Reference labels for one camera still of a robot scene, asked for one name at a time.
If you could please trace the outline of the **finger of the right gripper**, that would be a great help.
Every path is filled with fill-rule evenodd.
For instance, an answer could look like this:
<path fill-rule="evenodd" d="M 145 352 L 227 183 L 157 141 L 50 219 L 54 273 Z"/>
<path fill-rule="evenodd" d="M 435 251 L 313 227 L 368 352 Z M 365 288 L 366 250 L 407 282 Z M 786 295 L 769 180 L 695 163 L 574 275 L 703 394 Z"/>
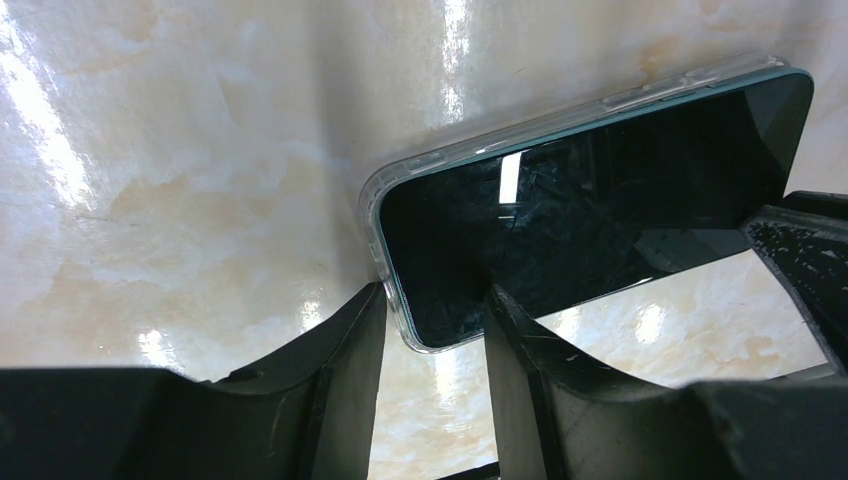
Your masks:
<path fill-rule="evenodd" d="M 847 373 L 847 196 L 796 191 L 739 231 L 789 294 L 838 375 Z"/>

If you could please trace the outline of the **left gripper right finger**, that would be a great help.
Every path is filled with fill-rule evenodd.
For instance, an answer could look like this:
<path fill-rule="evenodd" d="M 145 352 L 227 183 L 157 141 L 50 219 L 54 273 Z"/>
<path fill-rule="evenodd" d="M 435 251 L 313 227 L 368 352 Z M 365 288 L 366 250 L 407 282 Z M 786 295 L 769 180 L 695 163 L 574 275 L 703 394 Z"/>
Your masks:
<path fill-rule="evenodd" d="M 843 479 L 847 382 L 673 389 L 590 356 L 502 288 L 484 342 L 504 479 Z"/>

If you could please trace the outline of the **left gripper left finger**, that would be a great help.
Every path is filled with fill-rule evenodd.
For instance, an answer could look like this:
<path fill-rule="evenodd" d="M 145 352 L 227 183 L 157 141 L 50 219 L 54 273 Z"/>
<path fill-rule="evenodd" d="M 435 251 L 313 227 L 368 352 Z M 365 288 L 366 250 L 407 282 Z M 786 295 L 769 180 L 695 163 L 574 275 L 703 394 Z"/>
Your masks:
<path fill-rule="evenodd" d="M 152 367 L 5 369 L 5 479 L 364 479 L 382 285 L 225 378 Z"/>

